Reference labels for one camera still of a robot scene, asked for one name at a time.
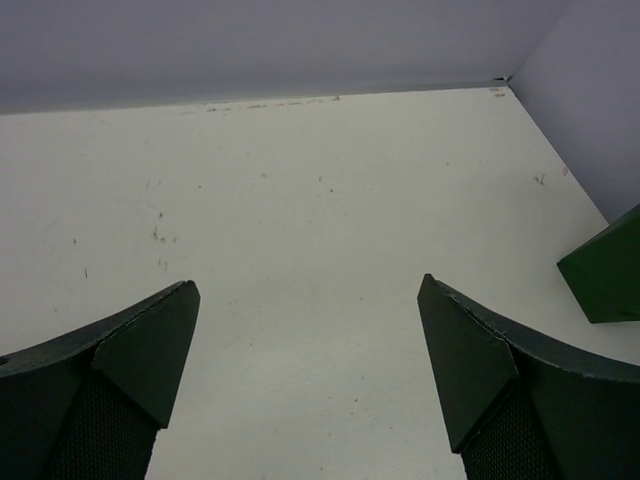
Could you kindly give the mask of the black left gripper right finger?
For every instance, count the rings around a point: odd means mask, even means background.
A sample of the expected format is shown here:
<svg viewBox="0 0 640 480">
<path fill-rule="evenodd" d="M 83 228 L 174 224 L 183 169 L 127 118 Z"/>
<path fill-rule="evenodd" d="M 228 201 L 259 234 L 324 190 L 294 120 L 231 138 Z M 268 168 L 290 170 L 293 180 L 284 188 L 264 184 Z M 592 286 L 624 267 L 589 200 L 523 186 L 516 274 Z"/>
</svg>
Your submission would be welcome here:
<svg viewBox="0 0 640 480">
<path fill-rule="evenodd" d="M 430 274 L 417 302 L 467 478 L 638 478 L 638 366 L 519 324 Z"/>
</svg>

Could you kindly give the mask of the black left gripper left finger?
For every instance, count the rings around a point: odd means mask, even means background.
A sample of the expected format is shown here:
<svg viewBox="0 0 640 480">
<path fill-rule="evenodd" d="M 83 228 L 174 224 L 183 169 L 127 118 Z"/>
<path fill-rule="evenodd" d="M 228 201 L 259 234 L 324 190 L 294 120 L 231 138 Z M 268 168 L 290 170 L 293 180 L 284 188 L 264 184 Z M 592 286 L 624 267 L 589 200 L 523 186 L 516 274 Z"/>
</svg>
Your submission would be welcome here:
<svg viewBox="0 0 640 480">
<path fill-rule="evenodd" d="M 4 479 L 142 479 L 167 428 L 200 294 L 181 281 L 1 358 Z"/>
</svg>

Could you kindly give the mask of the green paper bag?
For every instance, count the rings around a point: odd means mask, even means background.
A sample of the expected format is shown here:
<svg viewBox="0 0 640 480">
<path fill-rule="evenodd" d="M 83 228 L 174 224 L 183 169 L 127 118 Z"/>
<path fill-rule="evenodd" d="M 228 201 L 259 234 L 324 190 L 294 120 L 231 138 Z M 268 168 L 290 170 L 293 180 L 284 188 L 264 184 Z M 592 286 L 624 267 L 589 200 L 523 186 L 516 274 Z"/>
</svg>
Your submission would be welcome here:
<svg viewBox="0 0 640 480">
<path fill-rule="evenodd" d="M 639 208 L 564 256 L 558 270 L 592 324 L 639 320 Z"/>
</svg>

